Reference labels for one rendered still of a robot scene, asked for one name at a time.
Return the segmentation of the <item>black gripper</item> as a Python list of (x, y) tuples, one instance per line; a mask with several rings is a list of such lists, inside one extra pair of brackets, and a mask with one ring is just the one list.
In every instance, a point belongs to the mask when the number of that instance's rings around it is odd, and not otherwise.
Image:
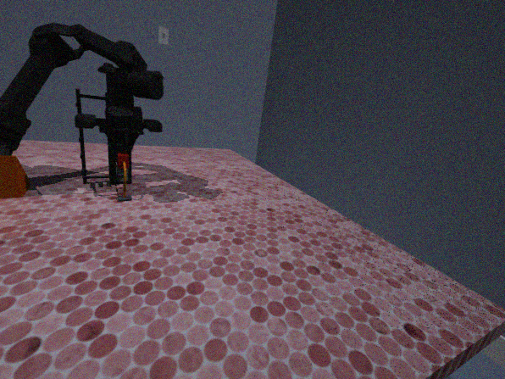
[[(114, 101), (114, 105), (123, 105), (123, 101), (129, 101), (130, 107), (134, 106), (134, 97), (107, 93), (108, 101)], [(98, 125), (100, 133), (105, 133), (109, 139), (115, 156), (118, 157), (114, 130), (111, 128), (110, 122), (105, 118), (96, 118), (94, 114), (77, 114), (75, 117), (75, 127), (92, 128)], [(127, 153), (130, 157), (131, 150), (139, 135), (143, 135), (142, 130), (147, 129), (150, 132), (163, 132), (163, 125), (158, 120), (143, 120), (143, 122), (134, 122), (134, 128), (129, 130)]]

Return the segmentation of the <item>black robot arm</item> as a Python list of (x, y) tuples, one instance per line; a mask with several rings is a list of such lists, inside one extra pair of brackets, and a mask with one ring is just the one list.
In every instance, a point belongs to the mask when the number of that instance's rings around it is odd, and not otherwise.
[[(76, 50), (61, 37), (74, 37), (80, 47)], [(12, 156), (22, 136), (31, 126), (26, 111), (42, 89), (55, 68), (79, 59), (90, 50), (116, 64), (104, 62), (97, 71), (106, 74), (107, 93), (159, 100), (164, 96), (163, 76), (159, 71), (147, 70), (147, 64), (130, 42), (112, 42), (95, 34), (83, 25), (49, 23), (39, 25), (28, 42), (31, 55), (25, 61), (8, 89), (0, 97), (0, 155)], [(109, 102), (109, 103), (108, 103)], [(127, 103), (128, 102), (128, 103)], [(114, 105), (107, 101), (105, 110), (111, 128), (134, 128), (134, 122), (142, 122), (142, 109), (129, 101)]]

